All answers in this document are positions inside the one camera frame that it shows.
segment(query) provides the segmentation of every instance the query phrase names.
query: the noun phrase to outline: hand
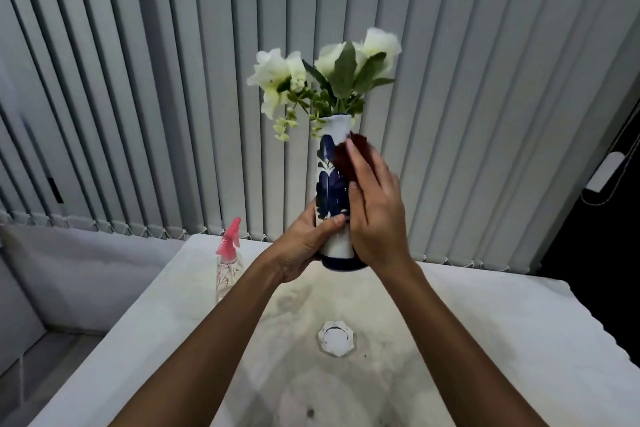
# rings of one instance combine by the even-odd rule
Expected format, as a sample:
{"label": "hand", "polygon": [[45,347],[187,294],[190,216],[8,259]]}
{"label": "hand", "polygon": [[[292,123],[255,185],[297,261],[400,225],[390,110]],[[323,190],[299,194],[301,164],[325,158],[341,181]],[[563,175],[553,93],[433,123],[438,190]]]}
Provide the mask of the hand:
{"label": "hand", "polygon": [[374,169],[350,139],[347,150],[358,177],[358,183],[349,184],[351,242],[356,253],[376,273],[400,262],[411,262],[398,176],[389,171],[374,148]]}
{"label": "hand", "polygon": [[339,214],[324,220],[316,227],[316,200],[311,201],[284,235],[263,252],[267,261],[280,269],[280,282],[290,282],[298,278],[313,260],[314,253],[331,235],[339,231],[346,221],[346,217]]}

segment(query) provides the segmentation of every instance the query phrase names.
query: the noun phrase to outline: white ceramic vase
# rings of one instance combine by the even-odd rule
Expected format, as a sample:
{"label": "white ceramic vase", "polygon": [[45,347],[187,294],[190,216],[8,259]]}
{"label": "white ceramic vase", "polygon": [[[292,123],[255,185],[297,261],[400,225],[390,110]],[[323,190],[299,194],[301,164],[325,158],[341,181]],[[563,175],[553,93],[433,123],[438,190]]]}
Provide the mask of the white ceramic vase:
{"label": "white ceramic vase", "polygon": [[[349,183],[333,164],[335,148],[344,142],[351,129],[350,115],[324,117],[325,124],[316,143],[316,223],[336,216],[349,216]],[[351,245],[349,227],[329,238],[320,249],[323,265],[336,271],[352,271],[365,267]]]}

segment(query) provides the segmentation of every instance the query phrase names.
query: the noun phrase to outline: forearm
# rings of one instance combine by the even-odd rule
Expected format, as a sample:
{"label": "forearm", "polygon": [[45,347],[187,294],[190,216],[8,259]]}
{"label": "forearm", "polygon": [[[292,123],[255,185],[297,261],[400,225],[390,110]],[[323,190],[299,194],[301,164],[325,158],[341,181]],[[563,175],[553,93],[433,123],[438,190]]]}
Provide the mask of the forearm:
{"label": "forearm", "polygon": [[281,272],[261,255],[111,423],[208,426]]}
{"label": "forearm", "polygon": [[415,262],[388,268],[380,278],[457,425],[546,425],[442,302]]}

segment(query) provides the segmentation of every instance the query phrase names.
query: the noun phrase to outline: dark red cloth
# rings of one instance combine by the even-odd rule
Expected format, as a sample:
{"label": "dark red cloth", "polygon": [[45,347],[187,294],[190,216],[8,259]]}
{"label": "dark red cloth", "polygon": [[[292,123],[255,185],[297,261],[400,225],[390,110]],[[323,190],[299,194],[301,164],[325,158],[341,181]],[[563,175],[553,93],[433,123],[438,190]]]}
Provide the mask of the dark red cloth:
{"label": "dark red cloth", "polygon": [[[351,142],[356,146],[356,148],[360,151],[364,160],[367,161],[367,164],[371,166],[373,169],[373,161],[371,160],[371,148],[369,147],[369,143],[367,142],[367,138],[364,135],[360,135],[359,133],[351,132],[349,134],[349,138]],[[338,169],[338,172],[345,176],[348,181],[358,181],[356,177],[356,171],[353,168],[353,164],[351,164],[351,159],[349,158],[349,152],[347,150],[346,141],[338,144],[335,148],[335,155],[333,156],[332,164]]]}

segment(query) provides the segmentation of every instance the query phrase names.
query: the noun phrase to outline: blue floral pattern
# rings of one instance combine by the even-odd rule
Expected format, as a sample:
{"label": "blue floral pattern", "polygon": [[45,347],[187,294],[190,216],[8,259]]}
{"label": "blue floral pattern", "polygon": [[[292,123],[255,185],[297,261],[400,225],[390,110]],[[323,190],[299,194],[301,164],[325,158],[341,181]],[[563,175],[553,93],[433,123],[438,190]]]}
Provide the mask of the blue floral pattern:
{"label": "blue floral pattern", "polygon": [[348,182],[342,174],[333,167],[332,160],[335,156],[335,144],[331,135],[323,135],[320,140],[320,148],[317,151],[318,167],[320,171],[316,183],[316,211],[318,217],[325,220],[327,217],[341,213],[349,215]]}

